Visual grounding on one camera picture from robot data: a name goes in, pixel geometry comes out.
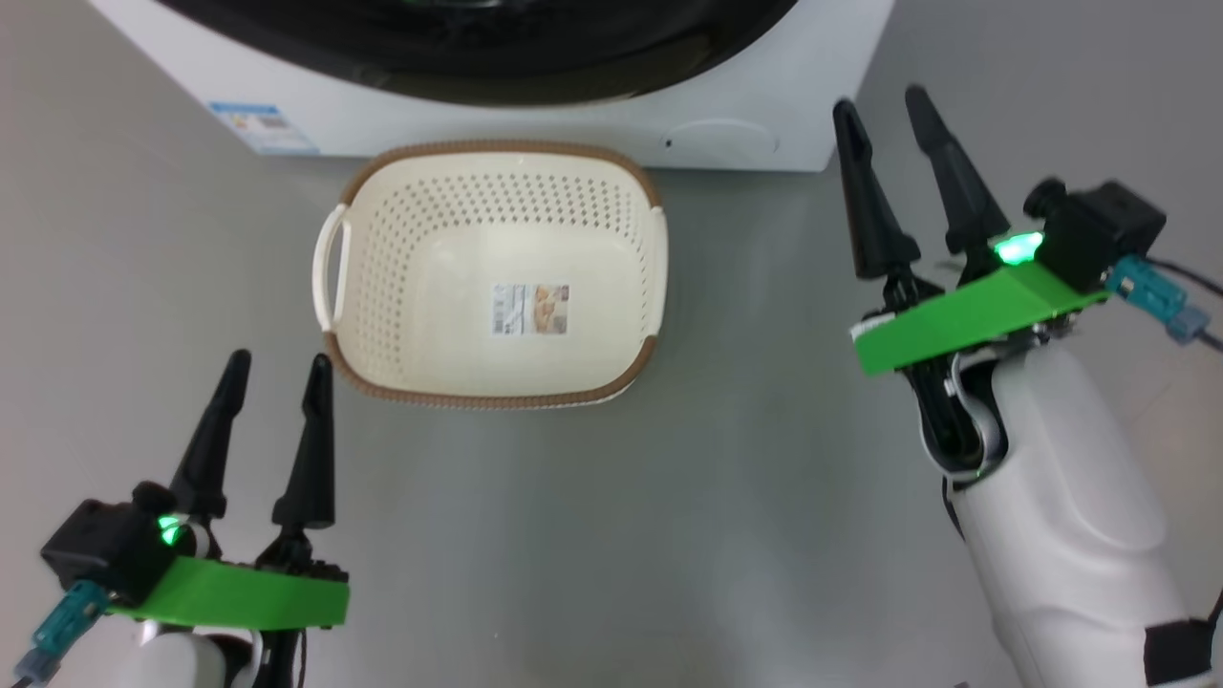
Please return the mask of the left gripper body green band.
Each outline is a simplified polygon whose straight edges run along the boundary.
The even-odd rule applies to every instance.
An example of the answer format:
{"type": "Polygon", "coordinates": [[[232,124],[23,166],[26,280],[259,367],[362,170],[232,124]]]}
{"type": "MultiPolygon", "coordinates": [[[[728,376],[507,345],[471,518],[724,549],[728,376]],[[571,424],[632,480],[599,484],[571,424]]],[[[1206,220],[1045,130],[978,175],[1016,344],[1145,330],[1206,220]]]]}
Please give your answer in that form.
{"type": "Polygon", "coordinates": [[[305,688],[309,631],[349,620],[349,573],[280,536],[270,561],[180,556],[137,609],[139,645],[117,688],[305,688]]]}

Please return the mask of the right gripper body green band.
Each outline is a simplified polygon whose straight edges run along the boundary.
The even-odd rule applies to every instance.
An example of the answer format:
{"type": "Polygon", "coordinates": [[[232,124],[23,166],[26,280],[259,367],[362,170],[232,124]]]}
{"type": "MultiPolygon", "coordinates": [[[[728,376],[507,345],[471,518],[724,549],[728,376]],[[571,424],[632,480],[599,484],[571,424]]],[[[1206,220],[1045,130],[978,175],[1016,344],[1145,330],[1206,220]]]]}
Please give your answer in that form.
{"type": "Polygon", "coordinates": [[[850,339],[866,375],[899,371],[907,380],[936,469],[948,479],[978,479],[1005,456],[1005,434],[996,411],[965,387],[966,358],[1102,301],[1106,292],[1077,293],[1027,262],[911,309],[871,314],[852,325],[850,339]]]}

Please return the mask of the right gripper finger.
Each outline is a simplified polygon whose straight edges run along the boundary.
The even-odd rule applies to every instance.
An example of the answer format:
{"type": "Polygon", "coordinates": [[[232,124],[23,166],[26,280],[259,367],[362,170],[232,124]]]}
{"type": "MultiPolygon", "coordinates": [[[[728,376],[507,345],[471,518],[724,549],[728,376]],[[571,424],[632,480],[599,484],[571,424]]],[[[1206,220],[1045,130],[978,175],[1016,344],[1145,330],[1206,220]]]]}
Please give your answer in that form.
{"type": "Polygon", "coordinates": [[[861,280],[877,280],[910,271],[921,251],[892,213],[890,200],[874,175],[868,130],[848,97],[830,112],[837,139],[840,183],[848,213],[852,270],[861,280]]]}
{"type": "Polygon", "coordinates": [[[929,90],[920,84],[909,86],[905,103],[914,139],[929,158],[939,189],[948,222],[947,249],[951,254],[988,249],[992,240],[1010,229],[996,196],[936,109],[929,90]]]}

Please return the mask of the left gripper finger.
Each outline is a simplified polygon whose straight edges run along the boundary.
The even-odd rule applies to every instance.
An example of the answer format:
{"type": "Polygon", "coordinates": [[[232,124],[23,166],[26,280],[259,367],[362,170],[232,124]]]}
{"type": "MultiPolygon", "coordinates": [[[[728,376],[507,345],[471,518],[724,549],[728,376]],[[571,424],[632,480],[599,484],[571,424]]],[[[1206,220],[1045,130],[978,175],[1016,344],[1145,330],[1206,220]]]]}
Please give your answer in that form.
{"type": "Polygon", "coordinates": [[[179,512],[201,522],[224,517],[227,448],[234,419],[245,406],[249,349],[235,349],[170,483],[179,512]]]}
{"type": "Polygon", "coordinates": [[[289,530],[335,523],[335,440],[333,367],[328,356],[311,360],[302,400],[303,426],[287,489],[272,510],[272,522],[289,530]]]}

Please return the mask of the round glass washing machine door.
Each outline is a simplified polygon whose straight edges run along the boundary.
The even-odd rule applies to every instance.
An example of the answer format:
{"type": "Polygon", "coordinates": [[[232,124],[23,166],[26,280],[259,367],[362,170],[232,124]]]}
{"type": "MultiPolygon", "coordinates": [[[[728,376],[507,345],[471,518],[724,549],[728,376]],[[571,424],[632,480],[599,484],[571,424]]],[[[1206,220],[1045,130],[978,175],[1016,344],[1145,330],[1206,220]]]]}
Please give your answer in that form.
{"type": "Polygon", "coordinates": [[[253,51],[402,97],[565,106],[707,73],[797,0],[157,0],[253,51]]]}

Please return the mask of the white front-load washing machine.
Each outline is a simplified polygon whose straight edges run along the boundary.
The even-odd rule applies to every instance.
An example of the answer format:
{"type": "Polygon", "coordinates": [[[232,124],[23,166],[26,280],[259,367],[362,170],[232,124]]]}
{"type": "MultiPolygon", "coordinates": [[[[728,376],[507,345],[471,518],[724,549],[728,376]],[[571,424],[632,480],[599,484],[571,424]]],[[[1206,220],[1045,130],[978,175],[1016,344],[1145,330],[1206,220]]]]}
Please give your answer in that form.
{"type": "Polygon", "coordinates": [[[202,106],[275,105],[320,156],[371,158],[445,141],[554,141],[602,145],[649,167],[816,174],[835,145],[830,108],[856,95],[894,0],[799,0],[781,23],[706,75],[616,101],[533,108],[372,90],[253,51],[157,0],[89,2],[202,106]]]}

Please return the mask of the cream perforated laundry basket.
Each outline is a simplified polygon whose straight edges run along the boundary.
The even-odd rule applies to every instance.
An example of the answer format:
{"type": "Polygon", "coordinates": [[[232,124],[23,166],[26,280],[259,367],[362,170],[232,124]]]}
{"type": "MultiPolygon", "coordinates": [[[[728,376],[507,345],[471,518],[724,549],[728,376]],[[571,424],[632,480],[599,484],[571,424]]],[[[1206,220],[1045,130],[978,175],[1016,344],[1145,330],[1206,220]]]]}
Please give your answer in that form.
{"type": "Polygon", "coordinates": [[[311,301],[333,368],[363,395],[575,408],[645,371],[668,271],[660,192],[630,158],[442,142],[385,152],[353,175],[317,235],[311,301]],[[494,284],[569,286],[567,335],[492,335],[494,284]]]}

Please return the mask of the printed product label sticker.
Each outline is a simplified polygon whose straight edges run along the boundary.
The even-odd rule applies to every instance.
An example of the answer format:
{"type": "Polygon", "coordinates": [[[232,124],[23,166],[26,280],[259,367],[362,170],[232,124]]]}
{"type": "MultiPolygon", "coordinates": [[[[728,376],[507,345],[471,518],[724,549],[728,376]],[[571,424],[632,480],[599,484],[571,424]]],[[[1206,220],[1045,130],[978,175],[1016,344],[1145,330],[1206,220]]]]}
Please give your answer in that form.
{"type": "Polygon", "coordinates": [[[569,286],[564,284],[494,284],[494,336],[554,336],[569,331],[569,286]]]}

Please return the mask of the blue energy label sticker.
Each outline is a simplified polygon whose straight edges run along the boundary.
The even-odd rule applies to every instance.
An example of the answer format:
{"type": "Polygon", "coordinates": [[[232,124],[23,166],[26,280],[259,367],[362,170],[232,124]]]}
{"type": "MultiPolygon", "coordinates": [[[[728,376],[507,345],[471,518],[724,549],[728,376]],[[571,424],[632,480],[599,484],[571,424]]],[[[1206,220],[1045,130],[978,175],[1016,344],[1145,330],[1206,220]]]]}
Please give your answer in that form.
{"type": "Polygon", "coordinates": [[[287,115],[272,104],[220,103],[205,104],[209,112],[232,134],[265,156],[320,156],[320,149],[289,121],[287,115]]]}

